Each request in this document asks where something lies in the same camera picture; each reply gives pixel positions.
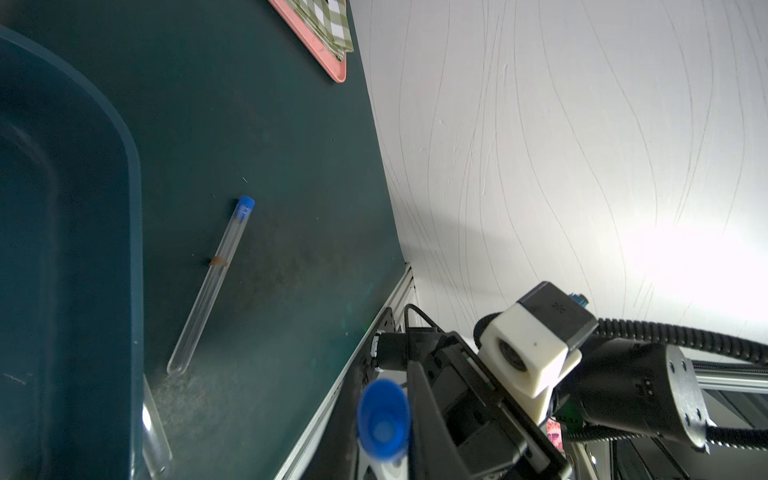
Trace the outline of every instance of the test tube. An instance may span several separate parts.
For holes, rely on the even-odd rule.
[[[243,236],[243,230],[245,230],[248,217],[255,204],[253,198],[245,196],[240,197],[240,201],[237,202],[227,230],[224,231],[224,237],[216,250],[216,256],[209,263],[208,273],[203,280],[203,286],[197,294],[190,315],[187,317],[187,323],[184,325],[176,348],[174,348],[168,361],[168,375],[178,376],[187,371],[197,342],[203,333],[205,322],[214,307],[221,283],[227,275],[235,249],[240,242],[240,237]]]
[[[170,452],[168,439],[160,422],[160,415],[152,399],[147,377],[144,377],[144,405],[141,411],[141,421],[144,432],[141,437],[141,453],[144,454],[144,464],[147,466],[152,480],[168,478],[173,469],[174,456]]]

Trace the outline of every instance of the pencil lines on wall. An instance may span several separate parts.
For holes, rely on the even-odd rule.
[[[550,280],[601,316],[766,332],[670,273],[685,242],[664,239],[768,256],[768,5],[351,8],[403,253],[444,328]]]

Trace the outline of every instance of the black cable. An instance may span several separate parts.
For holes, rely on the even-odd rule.
[[[640,433],[625,432],[602,425],[588,425],[576,432],[565,431],[563,438],[575,443],[607,442],[609,440],[639,439]],[[755,429],[727,429],[707,425],[707,441],[713,445],[747,450],[768,451],[768,431]]]
[[[427,315],[426,313],[424,313],[424,311],[423,311],[422,309],[418,308],[418,307],[417,307],[416,305],[414,305],[413,303],[409,303],[409,304],[408,304],[408,305],[406,305],[406,306],[405,306],[405,308],[403,308],[403,310],[402,310],[402,312],[403,312],[403,314],[405,315],[405,318],[406,318],[406,328],[408,327],[408,310],[413,310],[414,312],[418,313],[418,315],[419,315],[419,316],[421,316],[421,317],[424,319],[424,321],[425,321],[425,322],[427,322],[427,323],[429,324],[429,326],[431,326],[433,329],[435,329],[435,331],[436,331],[437,333],[444,333],[444,332],[442,331],[442,328],[440,328],[440,327],[438,326],[438,324],[437,324],[437,323],[435,323],[435,321],[434,321],[434,320],[432,320],[431,318],[429,318],[429,315]]]
[[[598,327],[592,334],[607,339],[640,340],[646,343],[682,346],[745,360],[761,366],[768,365],[768,346],[766,345],[688,326],[637,320],[598,319]]]
[[[411,361],[411,327],[408,324],[408,305],[402,309],[402,323],[406,331],[406,365]]]
[[[768,450],[768,430],[726,429],[707,425],[707,441],[735,449]]]
[[[645,435],[641,435],[639,433],[625,432],[624,430],[616,430],[612,429],[611,427],[603,427],[602,425],[585,426],[576,432],[572,432],[570,430],[563,432],[564,439],[575,443],[639,439],[644,436]]]

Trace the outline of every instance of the dark blue plastic bin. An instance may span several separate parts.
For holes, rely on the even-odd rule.
[[[0,478],[130,478],[141,454],[136,147],[72,66],[0,27]]]

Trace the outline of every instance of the green checkered cloth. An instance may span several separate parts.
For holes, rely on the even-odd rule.
[[[343,61],[347,53],[355,51],[344,1],[286,0],[286,3],[339,61]]]

